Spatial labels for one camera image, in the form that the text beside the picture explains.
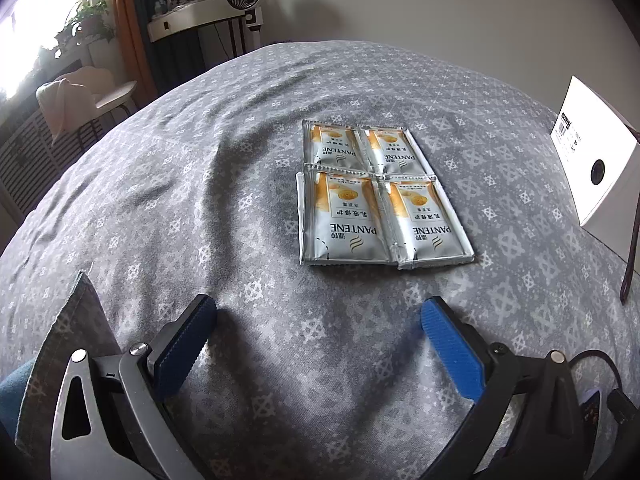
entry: chair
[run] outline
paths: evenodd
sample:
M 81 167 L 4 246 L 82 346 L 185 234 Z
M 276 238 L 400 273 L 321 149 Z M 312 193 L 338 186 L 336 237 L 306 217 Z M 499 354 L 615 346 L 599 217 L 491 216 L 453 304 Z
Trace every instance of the chair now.
M 126 102 L 136 89 L 136 81 L 116 86 L 107 69 L 83 66 L 75 72 L 58 76 L 36 90 L 42 115 L 51 130 L 53 141 L 64 132 L 76 132 L 80 147 L 80 128 L 87 123 L 121 108 L 131 116 Z

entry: power cord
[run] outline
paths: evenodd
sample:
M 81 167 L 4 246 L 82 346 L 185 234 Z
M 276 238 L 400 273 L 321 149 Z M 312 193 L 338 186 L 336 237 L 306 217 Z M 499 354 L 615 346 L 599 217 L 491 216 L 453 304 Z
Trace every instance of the power cord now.
M 618 371 L 618 367 L 613 362 L 613 359 L 611 359 L 611 357 L 609 357 L 609 355 L 604 353 L 602 350 L 591 349 L 591 350 L 585 350 L 584 352 L 580 352 L 577 356 L 575 356 L 573 359 L 569 361 L 569 368 L 575 367 L 575 365 L 577 365 L 578 362 L 582 361 L 583 359 L 586 359 L 587 357 L 599 357 L 604 362 L 606 362 L 606 364 L 609 365 L 609 368 L 611 368 L 611 371 L 616 377 L 616 383 L 618 384 L 618 389 L 620 390 L 620 392 L 623 391 L 622 378 L 620 377 L 620 372 Z
M 218 41 L 220 42 L 220 46 L 222 47 L 222 50 L 225 51 L 226 60 L 229 61 L 231 58 L 229 57 L 229 54 L 226 52 L 225 44 L 222 43 L 222 38 L 220 38 L 220 33 L 218 31 L 218 24 L 214 23 L 213 27 L 216 29 L 216 34 L 218 35 Z

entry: potted plant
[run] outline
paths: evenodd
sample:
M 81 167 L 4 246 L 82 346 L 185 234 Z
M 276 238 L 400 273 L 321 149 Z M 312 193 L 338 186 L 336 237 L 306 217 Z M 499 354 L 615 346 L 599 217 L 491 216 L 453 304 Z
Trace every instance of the potted plant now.
M 80 44 L 87 39 L 111 41 L 113 27 L 104 22 L 108 13 L 107 0 L 79 3 L 76 13 L 66 20 L 65 27 L 56 35 L 60 50 L 64 52 L 69 44 Z

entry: gray fabric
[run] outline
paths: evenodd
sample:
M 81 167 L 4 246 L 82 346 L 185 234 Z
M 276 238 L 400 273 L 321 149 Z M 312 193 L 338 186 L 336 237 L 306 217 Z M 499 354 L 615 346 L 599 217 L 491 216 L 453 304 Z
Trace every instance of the gray fabric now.
M 71 354 L 84 348 L 94 357 L 118 354 L 120 348 L 94 286 L 84 272 L 56 316 L 26 383 L 15 443 L 33 465 L 36 478 L 49 477 L 49 449 L 60 385 Z
M 300 266 L 303 118 L 408 127 L 477 261 Z M 195 294 L 216 298 L 172 411 L 220 478 L 418 477 L 469 408 L 420 329 L 433 294 L 518 354 L 608 352 L 637 403 L 638 284 L 621 306 L 624 264 L 578 226 L 554 120 L 504 83 L 370 43 L 278 44 L 216 67 L 108 133 L 26 219 L 0 258 L 0 374 L 34 355 L 90 268 L 122 347 Z M 612 385 L 598 360 L 576 379 Z

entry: window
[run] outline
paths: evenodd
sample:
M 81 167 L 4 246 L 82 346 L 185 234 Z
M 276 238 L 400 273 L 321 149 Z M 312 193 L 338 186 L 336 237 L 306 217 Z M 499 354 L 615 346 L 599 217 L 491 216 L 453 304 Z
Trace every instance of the window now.
M 0 92 L 13 96 L 31 71 L 41 46 L 52 49 L 55 35 L 78 0 L 18 0 L 0 22 Z

